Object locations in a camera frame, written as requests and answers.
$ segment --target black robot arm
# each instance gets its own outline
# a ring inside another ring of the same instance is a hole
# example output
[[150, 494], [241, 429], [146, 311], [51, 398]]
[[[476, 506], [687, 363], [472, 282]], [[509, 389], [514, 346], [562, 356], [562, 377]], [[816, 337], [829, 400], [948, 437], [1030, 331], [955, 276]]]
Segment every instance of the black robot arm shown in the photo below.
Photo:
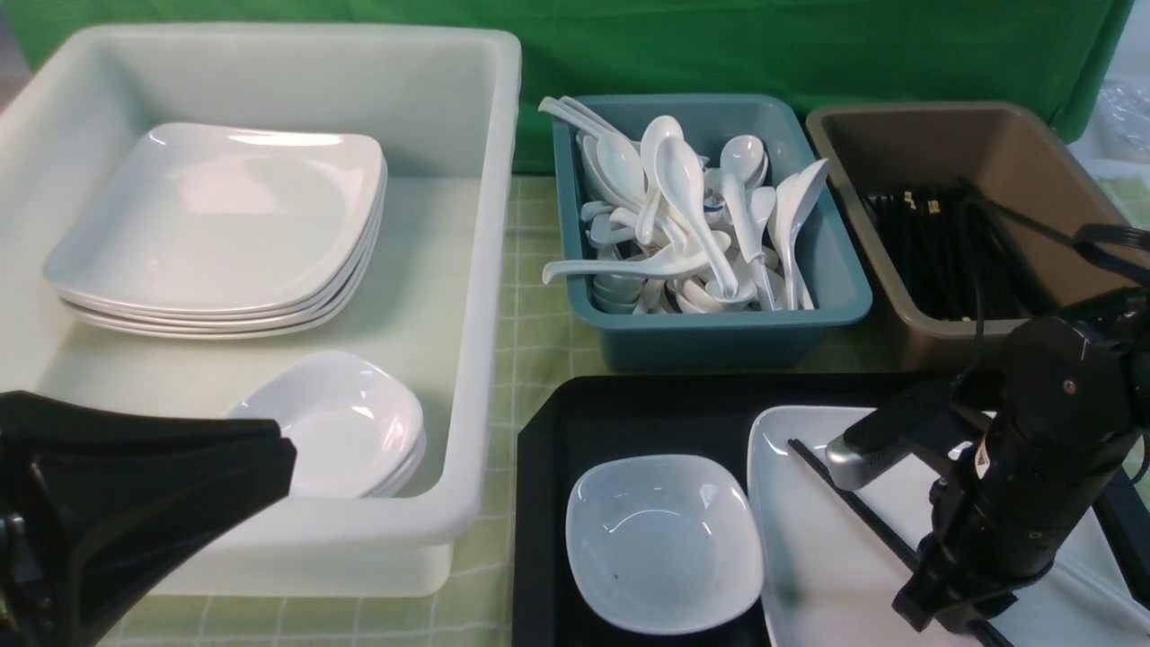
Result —
[[[921, 631], [992, 618], [1041, 579], [1141, 437], [1150, 409], [1150, 291], [1116, 290], [1019, 326], [1003, 356], [997, 416], [920, 384], [827, 447], [835, 484], [858, 490], [914, 454], [940, 479], [931, 532], [894, 608]], [[971, 441], [957, 460], [948, 454]]]

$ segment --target green checkered tablecloth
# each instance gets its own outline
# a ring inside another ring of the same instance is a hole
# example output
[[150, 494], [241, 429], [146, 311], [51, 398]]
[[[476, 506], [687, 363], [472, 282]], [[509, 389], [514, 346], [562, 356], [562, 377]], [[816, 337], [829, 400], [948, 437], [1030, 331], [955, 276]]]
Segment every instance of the green checkered tablecloth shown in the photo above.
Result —
[[[498, 647], [511, 644], [514, 438], [564, 382], [605, 373], [595, 332], [570, 315], [562, 285], [543, 286], [560, 256], [555, 186], [516, 178], [507, 214], [491, 448], [483, 507], [455, 545], [451, 579], [432, 598], [146, 598], [106, 647]], [[799, 372], [885, 371], [869, 322], [836, 331]], [[1143, 493], [1150, 498], [1150, 488]]]

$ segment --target green cloth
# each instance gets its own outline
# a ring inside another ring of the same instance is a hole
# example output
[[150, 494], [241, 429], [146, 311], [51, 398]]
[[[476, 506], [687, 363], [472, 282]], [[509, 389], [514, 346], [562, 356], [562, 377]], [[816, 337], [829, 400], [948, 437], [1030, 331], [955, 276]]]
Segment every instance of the green cloth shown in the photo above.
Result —
[[546, 94], [756, 92], [804, 114], [999, 99], [1086, 128], [1134, 0], [6, 0], [29, 61], [99, 23], [394, 22], [523, 44], [515, 169], [551, 170]]

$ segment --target white plastic bin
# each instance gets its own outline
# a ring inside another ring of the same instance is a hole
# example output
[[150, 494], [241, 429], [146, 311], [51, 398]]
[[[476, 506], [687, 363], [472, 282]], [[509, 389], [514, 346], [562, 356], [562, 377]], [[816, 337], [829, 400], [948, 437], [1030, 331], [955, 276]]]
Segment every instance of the white plastic bin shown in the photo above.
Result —
[[[216, 417], [336, 348], [392, 372], [425, 410], [427, 459], [398, 499], [286, 500], [158, 592], [414, 596], [446, 580], [483, 490], [519, 80], [519, 41], [494, 31], [101, 26], [66, 43], [0, 115], [0, 391]], [[137, 138], [170, 121], [379, 140], [379, 242], [343, 314], [244, 342], [139, 338], [68, 315], [44, 257]]]

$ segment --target chopsticks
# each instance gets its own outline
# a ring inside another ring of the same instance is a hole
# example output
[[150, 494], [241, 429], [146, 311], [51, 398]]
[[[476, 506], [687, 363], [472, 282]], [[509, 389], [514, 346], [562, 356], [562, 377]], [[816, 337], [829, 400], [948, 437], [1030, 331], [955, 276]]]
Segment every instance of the chopsticks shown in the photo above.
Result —
[[[816, 475], [822, 479], [822, 483], [827, 484], [827, 487], [835, 491], [838, 499], [843, 501], [860, 519], [862, 523], [871, 529], [875, 536], [887, 545], [887, 548], [898, 557], [898, 561], [903, 563], [907, 569], [914, 570], [918, 567], [919, 559], [914, 549], [910, 547], [903, 538], [898, 537], [887, 522], [883, 522], [877, 515], [874, 514], [862, 500], [858, 498], [853, 492], [848, 492], [844, 490], [838, 490], [835, 487], [835, 483], [830, 480], [830, 471], [827, 467], [819, 461], [802, 441], [791, 439], [787, 441], [787, 445], [795, 450], [795, 454], [799, 456]], [[971, 633], [981, 642], [984, 647], [1013, 647], [1013, 644], [997, 629], [994, 627], [987, 621], [977, 621], [971, 623]]]

